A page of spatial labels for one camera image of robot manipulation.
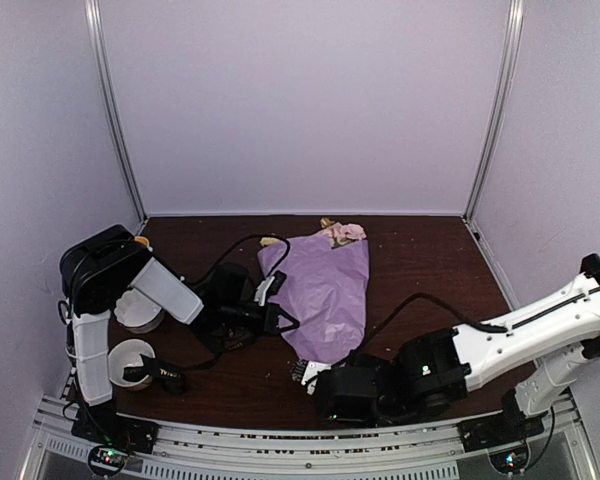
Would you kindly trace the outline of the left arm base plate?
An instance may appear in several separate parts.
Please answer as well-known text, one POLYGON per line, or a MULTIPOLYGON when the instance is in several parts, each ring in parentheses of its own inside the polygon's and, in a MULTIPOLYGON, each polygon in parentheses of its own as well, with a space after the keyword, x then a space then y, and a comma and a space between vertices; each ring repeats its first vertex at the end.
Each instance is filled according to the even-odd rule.
POLYGON ((92 443, 114 447, 129 454, 151 454, 159 426, 155 422, 118 417, 112 426, 99 426, 88 419, 75 420, 71 428, 74 437, 92 443))

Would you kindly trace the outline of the purple pink wrapping paper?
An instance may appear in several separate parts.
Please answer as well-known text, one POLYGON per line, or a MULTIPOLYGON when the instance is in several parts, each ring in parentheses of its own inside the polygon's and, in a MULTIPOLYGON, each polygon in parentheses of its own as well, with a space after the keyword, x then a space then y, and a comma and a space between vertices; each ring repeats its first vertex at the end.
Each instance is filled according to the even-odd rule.
POLYGON ((365 335, 369 249, 365 240, 334 248, 326 236, 295 237, 259 251, 264 273, 287 278, 272 301, 299 322, 282 338, 300 359, 334 364, 365 335))

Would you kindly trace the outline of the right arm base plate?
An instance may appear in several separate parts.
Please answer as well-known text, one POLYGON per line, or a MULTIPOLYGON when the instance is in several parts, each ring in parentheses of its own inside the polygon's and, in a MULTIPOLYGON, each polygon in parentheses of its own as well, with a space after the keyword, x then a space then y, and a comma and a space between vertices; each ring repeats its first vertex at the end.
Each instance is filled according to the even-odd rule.
POLYGON ((466 452, 520 442, 544 432, 541 417, 512 420, 503 413, 465 420, 457 428, 466 452))

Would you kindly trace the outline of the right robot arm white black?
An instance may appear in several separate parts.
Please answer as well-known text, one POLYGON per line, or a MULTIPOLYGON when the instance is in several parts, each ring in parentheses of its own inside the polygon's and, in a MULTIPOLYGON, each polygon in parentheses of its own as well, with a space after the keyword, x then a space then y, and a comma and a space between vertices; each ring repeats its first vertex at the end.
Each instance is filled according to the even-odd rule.
POLYGON ((532 360, 541 366, 503 398, 493 419, 499 440, 515 440, 577 377, 600 361, 600 256, 555 293, 483 322, 460 324, 403 344, 386 361, 361 349, 331 364, 309 364, 301 378, 317 414, 341 423, 424 422, 532 360))

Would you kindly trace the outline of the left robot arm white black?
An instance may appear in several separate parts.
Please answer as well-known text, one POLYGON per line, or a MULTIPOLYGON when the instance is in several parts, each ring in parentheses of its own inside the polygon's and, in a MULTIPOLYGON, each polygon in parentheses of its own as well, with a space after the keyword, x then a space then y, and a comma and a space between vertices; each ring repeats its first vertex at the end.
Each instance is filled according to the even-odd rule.
POLYGON ((226 353, 261 336, 280 336, 299 321, 272 302, 286 281, 281 266, 291 243, 279 237, 282 252, 261 282, 222 253, 199 279, 179 276, 151 247, 125 227, 114 225, 71 247, 60 260, 64 297, 58 311, 67 327, 67 351, 76 371, 79 411, 86 429, 103 444, 117 442, 124 424, 117 415, 109 365, 109 322, 121 319, 131 295, 187 326, 209 351, 209 360, 191 365, 211 369, 226 353))

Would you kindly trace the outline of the pink rose flower stem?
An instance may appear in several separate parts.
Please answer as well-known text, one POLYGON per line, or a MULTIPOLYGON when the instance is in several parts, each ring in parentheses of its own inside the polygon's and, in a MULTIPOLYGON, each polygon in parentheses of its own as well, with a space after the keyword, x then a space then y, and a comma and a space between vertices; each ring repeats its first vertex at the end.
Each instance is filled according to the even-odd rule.
POLYGON ((320 219, 320 226, 318 234, 328 237, 333 249, 367 239, 364 228, 359 224, 342 224, 323 217, 320 219))

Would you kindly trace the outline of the cream rose flower stem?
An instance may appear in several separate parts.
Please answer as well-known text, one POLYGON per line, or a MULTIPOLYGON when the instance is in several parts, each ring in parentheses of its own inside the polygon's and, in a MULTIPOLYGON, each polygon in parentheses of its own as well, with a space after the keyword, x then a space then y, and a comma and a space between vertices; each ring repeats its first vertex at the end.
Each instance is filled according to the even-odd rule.
POLYGON ((277 238, 274 238, 274 237, 262 237, 259 241, 259 245, 262 248, 267 248, 267 247, 274 245, 276 243, 279 243, 279 242, 280 242, 280 240, 277 238))

